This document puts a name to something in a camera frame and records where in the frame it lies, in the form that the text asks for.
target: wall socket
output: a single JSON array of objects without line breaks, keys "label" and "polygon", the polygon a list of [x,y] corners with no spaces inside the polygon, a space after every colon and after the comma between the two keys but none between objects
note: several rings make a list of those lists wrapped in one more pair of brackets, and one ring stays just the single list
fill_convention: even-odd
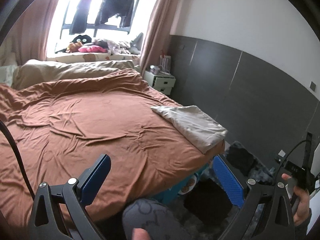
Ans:
[{"label": "wall socket", "polygon": [[310,88],[313,92],[316,91],[316,84],[314,84],[312,81],[311,81],[311,84],[310,84]]}]

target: nightstand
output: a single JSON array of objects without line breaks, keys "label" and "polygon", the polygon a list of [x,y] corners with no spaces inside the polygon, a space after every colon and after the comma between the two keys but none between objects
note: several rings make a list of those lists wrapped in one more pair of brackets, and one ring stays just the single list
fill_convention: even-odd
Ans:
[{"label": "nightstand", "polygon": [[143,79],[148,82],[148,85],[150,87],[153,87],[155,90],[158,90],[159,92],[167,96],[170,95],[171,89],[176,82],[175,77],[171,74],[166,75],[159,73],[157,75],[154,75],[149,71],[145,71]]}]

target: black cable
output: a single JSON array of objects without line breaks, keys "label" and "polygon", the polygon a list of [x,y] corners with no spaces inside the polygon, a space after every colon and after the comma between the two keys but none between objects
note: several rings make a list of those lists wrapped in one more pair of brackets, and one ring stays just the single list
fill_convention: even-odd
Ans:
[{"label": "black cable", "polygon": [[281,169],[283,163],[287,160],[287,158],[289,157],[289,155],[290,155],[300,144],[302,144],[302,143],[304,143],[304,142],[310,142],[310,141],[309,141],[309,140],[303,140],[303,141],[299,142],[295,147],[293,147],[293,149],[292,149],[292,150],[286,155],[286,157],[280,162],[280,165],[279,165],[279,167],[278,167],[278,170],[277,170],[277,172],[276,172],[276,174],[275,174],[275,176],[274,176],[274,179],[273,179],[273,183],[272,183],[273,186],[276,184],[276,179],[277,179],[277,177],[278,177],[278,174],[279,174],[279,172],[280,172],[280,169]]},{"label": "black cable", "polygon": [[24,179],[24,182],[26,183],[27,188],[28,188],[28,190],[30,192],[30,195],[31,195],[32,199],[34,200],[35,199],[35,193],[33,192],[33,189],[32,189],[32,187],[30,185],[26,170],[24,169],[19,149],[18,149],[18,147],[17,147],[17,145],[16,145],[16,143],[14,141],[14,138],[12,137],[10,131],[8,130],[8,128],[5,126],[5,124],[1,120],[0,120],[0,130],[4,134],[4,136],[7,138],[8,142],[9,142],[9,144],[10,144],[10,146],[11,146],[13,152],[14,152],[14,155],[16,156],[16,159],[18,161],[18,165],[19,165],[22,177]]}]

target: person's leg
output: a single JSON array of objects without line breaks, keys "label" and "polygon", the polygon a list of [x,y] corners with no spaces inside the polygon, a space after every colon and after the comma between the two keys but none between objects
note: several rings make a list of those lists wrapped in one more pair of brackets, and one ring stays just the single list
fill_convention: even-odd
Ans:
[{"label": "person's leg", "polygon": [[131,240],[134,228],[145,229],[152,240],[191,240],[168,207],[156,200],[136,200],[124,210],[122,224],[127,240]]}]

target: hanging clothes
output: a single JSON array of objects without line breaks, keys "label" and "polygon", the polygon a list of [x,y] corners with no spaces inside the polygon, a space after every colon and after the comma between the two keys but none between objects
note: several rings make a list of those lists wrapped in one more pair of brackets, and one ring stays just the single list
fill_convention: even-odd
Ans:
[{"label": "hanging clothes", "polygon": [[104,24],[108,19],[116,15],[121,17],[120,27],[131,26],[134,0],[103,0],[95,25]]},{"label": "hanging clothes", "polygon": [[102,0],[100,10],[94,23],[95,26],[108,22],[108,19],[116,14],[116,1],[117,0]]},{"label": "hanging clothes", "polygon": [[92,0],[80,0],[77,11],[73,17],[73,21],[69,30],[69,35],[76,33],[84,33],[87,29],[87,19]]}]

